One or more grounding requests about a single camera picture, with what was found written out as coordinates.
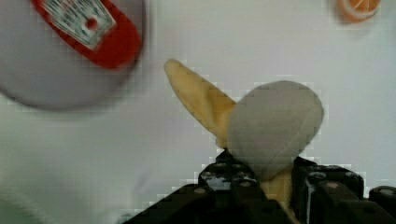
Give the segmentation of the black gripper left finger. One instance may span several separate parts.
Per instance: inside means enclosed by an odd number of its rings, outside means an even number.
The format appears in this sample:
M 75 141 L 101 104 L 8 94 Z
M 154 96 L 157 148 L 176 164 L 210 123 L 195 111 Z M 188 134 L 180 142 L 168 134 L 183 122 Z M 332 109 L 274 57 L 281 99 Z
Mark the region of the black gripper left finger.
M 121 224 L 292 224 L 255 175 L 227 150 L 188 184 Z

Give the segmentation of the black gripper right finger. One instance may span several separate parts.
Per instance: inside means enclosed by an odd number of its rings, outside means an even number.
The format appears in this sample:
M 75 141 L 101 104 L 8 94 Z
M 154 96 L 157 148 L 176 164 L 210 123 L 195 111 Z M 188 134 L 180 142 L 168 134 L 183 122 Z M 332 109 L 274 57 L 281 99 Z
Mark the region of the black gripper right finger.
M 302 158 L 292 168 L 291 208 L 302 224 L 396 224 L 394 187 L 365 196 L 357 173 Z

